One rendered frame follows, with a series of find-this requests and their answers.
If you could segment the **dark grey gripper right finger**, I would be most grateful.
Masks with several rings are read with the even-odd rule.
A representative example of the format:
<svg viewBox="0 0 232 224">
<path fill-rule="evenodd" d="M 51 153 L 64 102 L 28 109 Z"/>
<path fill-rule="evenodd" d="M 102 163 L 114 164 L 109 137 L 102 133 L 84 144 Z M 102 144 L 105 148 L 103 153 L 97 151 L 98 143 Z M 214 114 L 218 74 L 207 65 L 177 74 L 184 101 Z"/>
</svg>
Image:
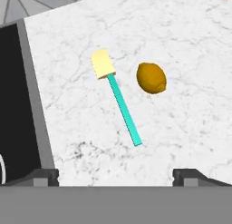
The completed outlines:
<svg viewBox="0 0 232 224">
<path fill-rule="evenodd" d="M 172 172 L 174 187 L 226 186 L 229 184 L 206 177 L 196 169 L 174 169 Z"/>
</svg>

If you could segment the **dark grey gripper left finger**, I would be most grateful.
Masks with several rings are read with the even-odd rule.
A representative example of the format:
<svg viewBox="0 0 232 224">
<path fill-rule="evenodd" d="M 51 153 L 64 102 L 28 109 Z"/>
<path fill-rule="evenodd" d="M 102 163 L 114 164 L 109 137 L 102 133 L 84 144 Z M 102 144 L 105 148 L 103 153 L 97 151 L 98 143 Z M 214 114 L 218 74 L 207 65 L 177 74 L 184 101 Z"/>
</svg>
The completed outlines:
<svg viewBox="0 0 232 224">
<path fill-rule="evenodd" d="M 57 169 L 36 169 L 24 178 L 7 182 L 15 187 L 58 187 L 59 171 Z"/>
</svg>

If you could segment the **yellow lemon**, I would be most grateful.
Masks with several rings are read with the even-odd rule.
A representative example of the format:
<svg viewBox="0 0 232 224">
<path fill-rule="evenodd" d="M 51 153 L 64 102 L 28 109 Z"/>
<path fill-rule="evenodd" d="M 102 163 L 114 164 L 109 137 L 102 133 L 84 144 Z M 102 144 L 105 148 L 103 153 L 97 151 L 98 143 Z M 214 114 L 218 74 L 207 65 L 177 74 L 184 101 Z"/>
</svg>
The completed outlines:
<svg viewBox="0 0 232 224">
<path fill-rule="evenodd" d="M 166 90 L 166 75 L 155 63 L 140 63 L 136 77 L 139 86 L 146 93 L 155 94 Z"/>
</svg>

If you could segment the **black hob with grey rim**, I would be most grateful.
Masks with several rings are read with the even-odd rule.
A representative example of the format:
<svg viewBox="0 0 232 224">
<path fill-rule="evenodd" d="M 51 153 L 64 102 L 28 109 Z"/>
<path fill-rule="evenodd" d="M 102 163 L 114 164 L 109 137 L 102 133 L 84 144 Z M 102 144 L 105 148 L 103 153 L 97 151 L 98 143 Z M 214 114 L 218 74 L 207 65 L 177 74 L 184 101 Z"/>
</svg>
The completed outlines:
<svg viewBox="0 0 232 224">
<path fill-rule="evenodd" d="M 24 20 L 0 25 L 0 187 L 56 169 Z"/>
</svg>

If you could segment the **teal handled yellow spatula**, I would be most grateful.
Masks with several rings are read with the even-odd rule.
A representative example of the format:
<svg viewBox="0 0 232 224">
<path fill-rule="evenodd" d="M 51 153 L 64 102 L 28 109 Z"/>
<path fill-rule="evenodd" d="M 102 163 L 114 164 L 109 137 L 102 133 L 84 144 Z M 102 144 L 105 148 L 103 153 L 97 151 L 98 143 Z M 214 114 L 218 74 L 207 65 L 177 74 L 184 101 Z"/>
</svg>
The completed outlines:
<svg viewBox="0 0 232 224">
<path fill-rule="evenodd" d="M 111 62 L 111 58 L 107 52 L 106 49 L 100 49 L 95 51 L 92 54 L 91 57 L 92 67 L 93 70 L 97 76 L 97 79 L 103 79 L 107 78 L 108 82 L 110 84 L 111 90 L 114 94 L 114 97 L 116 99 L 116 102 L 119 106 L 119 109 L 121 111 L 121 115 L 123 117 L 123 120 L 126 124 L 126 127 L 128 129 L 128 132 L 130 134 L 131 140 L 135 146 L 139 146 L 142 144 L 142 140 L 140 138 L 140 135 L 137 131 L 136 125 L 131 118 L 131 114 L 128 110 L 127 104 L 124 101 L 124 98 L 121 93 L 120 86 L 118 85 L 115 75 L 116 70 L 113 67 L 113 64 Z"/>
</svg>

